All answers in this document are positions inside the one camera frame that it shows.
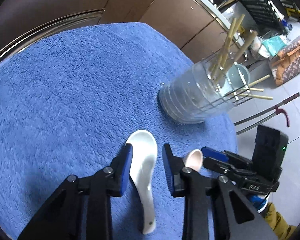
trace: metal rod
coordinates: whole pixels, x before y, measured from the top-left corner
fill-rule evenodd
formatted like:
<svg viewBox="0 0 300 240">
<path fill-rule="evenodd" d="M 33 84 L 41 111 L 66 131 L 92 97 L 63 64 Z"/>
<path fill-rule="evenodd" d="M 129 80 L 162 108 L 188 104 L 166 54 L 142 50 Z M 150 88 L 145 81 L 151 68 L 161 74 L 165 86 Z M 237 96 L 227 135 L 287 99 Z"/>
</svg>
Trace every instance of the metal rod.
<svg viewBox="0 0 300 240">
<path fill-rule="evenodd" d="M 282 102 L 278 103 L 278 104 L 275 105 L 275 106 L 271 106 L 271 107 L 269 107 L 268 109 L 266 109 L 266 110 L 264 110 L 264 111 L 262 111 L 262 112 L 260 112 L 260 113 L 258 113 L 258 114 L 255 114 L 255 115 L 253 115 L 253 116 L 250 116 L 250 117 L 248 117 L 248 118 L 246 118 L 246 119 L 243 119 L 243 120 L 241 120 L 241 121 L 235 122 L 234 125 L 236 126 L 236 125 L 239 125 L 239 124 L 248 122 L 248 121 L 250 121 L 250 120 L 252 120 L 252 119 L 255 119 L 255 118 L 259 117 L 259 116 L 262 116 L 262 115 L 264 115 L 264 114 L 267 114 L 267 113 L 269 113 L 270 111 L 275 110 L 276 108 L 279 108 L 280 106 L 283 106 L 283 105 L 289 103 L 290 101 L 292 101 L 292 100 L 298 98 L 299 96 L 300 96 L 300 93 L 298 92 L 298 93 L 294 94 L 293 96 L 288 97 L 287 99 L 285 99 L 285 100 L 283 100 Z"/>
<path fill-rule="evenodd" d="M 250 125 L 250 126 L 244 128 L 244 129 L 240 130 L 239 132 L 237 132 L 237 135 L 242 134 L 242 133 L 244 133 L 244 132 L 246 132 L 246 131 L 249 131 L 249 130 L 252 129 L 252 128 L 255 128 L 255 127 L 258 126 L 259 124 L 262 124 L 262 123 L 268 121 L 269 119 L 271 119 L 272 117 L 274 117 L 274 116 L 276 116 L 276 115 L 277 115 L 277 113 L 273 113 L 273 114 L 271 114 L 271 115 L 268 115 L 266 118 L 264 118 L 264 119 L 262 119 L 262 120 L 260 120 L 260 121 L 258 121 L 258 122 L 256 122 L 256 123 L 254 123 L 254 124 L 252 124 L 252 125 Z"/>
</svg>

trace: round table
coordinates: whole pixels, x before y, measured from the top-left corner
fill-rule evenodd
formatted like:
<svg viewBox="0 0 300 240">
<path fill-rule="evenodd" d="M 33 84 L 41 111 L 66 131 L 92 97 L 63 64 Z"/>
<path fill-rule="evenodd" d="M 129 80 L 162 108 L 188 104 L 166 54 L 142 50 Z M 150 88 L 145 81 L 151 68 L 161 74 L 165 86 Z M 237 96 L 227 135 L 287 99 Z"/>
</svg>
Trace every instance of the round table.
<svg viewBox="0 0 300 240">
<path fill-rule="evenodd" d="M 134 131 L 158 145 L 153 175 L 156 230 L 145 239 L 181 239 L 184 199 L 170 196 L 162 146 L 176 156 L 208 146 L 237 151 L 227 114 L 180 125 L 164 114 L 162 82 L 192 62 L 142 23 L 83 27 L 45 38 L 0 64 L 0 226 L 16 239 L 69 175 L 110 164 Z M 114 239 L 141 239 L 142 209 L 129 183 L 111 198 Z"/>
</svg>

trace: wooden stick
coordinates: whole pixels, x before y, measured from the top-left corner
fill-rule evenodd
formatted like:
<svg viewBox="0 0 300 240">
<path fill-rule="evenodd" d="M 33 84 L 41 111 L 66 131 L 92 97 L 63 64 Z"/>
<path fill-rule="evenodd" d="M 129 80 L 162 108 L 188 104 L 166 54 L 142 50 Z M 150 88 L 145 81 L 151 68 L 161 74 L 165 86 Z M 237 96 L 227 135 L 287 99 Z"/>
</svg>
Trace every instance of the wooden stick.
<svg viewBox="0 0 300 240">
<path fill-rule="evenodd" d="M 228 57 L 228 51 L 225 51 L 225 48 L 228 47 L 228 43 L 229 43 L 229 46 L 230 46 L 236 22 L 237 22 L 237 19 L 233 18 L 232 23 L 230 25 L 229 32 L 228 32 L 227 37 L 226 37 L 226 40 L 225 40 L 225 42 L 224 42 L 224 44 L 223 44 L 223 46 L 222 46 L 222 48 L 219 52 L 217 63 L 213 66 L 213 68 L 211 70 L 211 77 L 214 77 L 214 75 L 216 74 L 216 72 L 219 68 L 219 65 L 221 65 L 223 67 L 225 62 L 226 62 L 226 59 Z"/>
<path fill-rule="evenodd" d="M 236 92 L 238 93 L 240 91 L 247 91 L 247 90 L 248 89 L 246 89 L 246 88 L 242 88 L 242 89 L 237 90 Z M 263 92 L 264 91 L 263 88 L 249 88 L 249 90 L 251 90 L 251 91 L 257 91 L 257 92 Z"/>
<path fill-rule="evenodd" d="M 228 0 L 228 1 L 226 1 L 221 7 L 218 8 L 218 10 L 220 10 L 222 7 L 228 5 L 229 3 L 232 3 L 233 1 L 236 1 L 236 0 Z"/>
<path fill-rule="evenodd" d="M 229 69 L 233 66 L 233 62 L 236 62 L 241 55 L 244 53 L 244 51 L 250 46 L 250 44 L 253 42 L 254 38 L 258 35 L 258 33 L 256 31 L 252 31 L 249 33 L 247 39 L 245 40 L 245 43 L 240 47 L 240 49 L 237 51 L 237 53 L 234 55 L 234 59 L 230 60 L 226 66 L 223 68 L 223 72 L 221 72 L 217 79 L 216 82 L 218 82 L 220 80 L 220 78 L 222 77 L 222 75 L 226 74 Z"/>
<path fill-rule="evenodd" d="M 241 17 L 239 18 L 239 20 L 237 21 L 235 27 L 234 27 L 234 33 L 233 35 L 235 35 L 235 33 L 238 31 L 240 25 L 242 24 L 242 21 L 244 19 L 244 14 L 241 15 Z"/>
<path fill-rule="evenodd" d="M 248 84 L 248 87 L 249 87 L 249 88 L 250 88 L 250 87 L 253 87 L 253 86 L 255 86 L 256 84 L 262 82 L 263 80 L 266 80 L 266 79 L 269 78 L 269 77 L 270 77 L 270 75 L 266 75 L 266 76 L 264 76 L 264 77 L 262 77 L 262 78 L 260 78 L 260 79 L 258 79 L 258 80 L 256 80 L 256 81 L 254 81 L 254 82 Z"/>
<path fill-rule="evenodd" d="M 237 96 L 273 100 L 273 97 L 258 96 L 258 95 L 252 95 L 252 94 L 239 94 Z"/>
<path fill-rule="evenodd" d="M 232 23 L 231 23 L 231 26 L 230 26 L 230 29 L 229 29 L 229 32 L 228 32 L 228 35 L 226 37 L 226 40 L 225 40 L 225 43 L 223 44 L 223 47 L 224 47 L 224 53 L 222 54 L 222 61 L 220 63 L 220 65 L 222 67 L 224 67 L 226 61 L 227 61 L 227 58 L 228 58 L 228 53 L 229 53 L 229 49 L 230 49 L 230 45 L 231 45 L 231 41 L 233 39 L 233 35 L 236 33 L 236 25 L 237 25 L 237 19 L 234 18 L 232 20 Z"/>
</svg>

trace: screw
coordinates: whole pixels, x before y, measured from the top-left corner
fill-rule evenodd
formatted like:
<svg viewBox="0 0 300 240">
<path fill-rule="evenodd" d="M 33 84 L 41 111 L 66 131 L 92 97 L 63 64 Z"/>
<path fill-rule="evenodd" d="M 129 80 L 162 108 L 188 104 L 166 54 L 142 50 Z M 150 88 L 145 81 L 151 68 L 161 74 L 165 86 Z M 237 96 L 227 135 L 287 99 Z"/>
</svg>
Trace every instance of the screw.
<svg viewBox="0 0 300 240">
<path fill-rule="evenodd" d="M 105 167 L 105 168 L 103 169 L 103 172 L 106 173 L 106 174 L 111 174 L 112 171 L 113 171 L 113 169 L 112 169 L 111 167 Z"/>
<path fill-rule="evenodd" d="M 74 175 L 69 175 L 68 178 L 67 178 L 67 181 L 69 181 L 69 182 L 74 182 L 76 179 L 77 179 L 76 176 L 74 176 Z"/>
<path fill-rule="evenodd" d="M 183 167 L 182 168 L 182 171 L 184 172 L 184 173 L 191 173 L 191 171 L 192 171 L 192 169 L 191 168 L 188 168 L 188 167 Z"/>
<path fill-rule="evenodd" d="M 223 182 L 223 183 L 227 183 L 228 182 L 228 177 L 227 176 L 224 176 L 224 175 L 221 175 L 219 177 L 219 181 Z"/>
</svg>

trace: pink hook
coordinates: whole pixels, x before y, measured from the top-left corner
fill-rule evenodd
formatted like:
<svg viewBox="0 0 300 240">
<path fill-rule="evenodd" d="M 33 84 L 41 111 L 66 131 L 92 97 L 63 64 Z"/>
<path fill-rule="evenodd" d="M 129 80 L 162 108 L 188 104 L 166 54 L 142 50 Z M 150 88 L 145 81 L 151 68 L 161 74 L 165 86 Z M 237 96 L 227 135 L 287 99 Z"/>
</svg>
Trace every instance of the pink hook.
<svg viewBox="0 0 300 240">
<path fill-rule="evenodd" d="M 280 108 L 278 108 L 278 107 L 276 106 L 276 107 L 275 107 L 275 113 L 276 113 L 276 115 L 283 113 L 284 116 L 286 117 L 287 127 L 290 127 L 290 119 L 289 119 L 289 117 L 288 117 L 288 114 L 287 114 L 286 110 L 280 109 Z"/>
</svg>

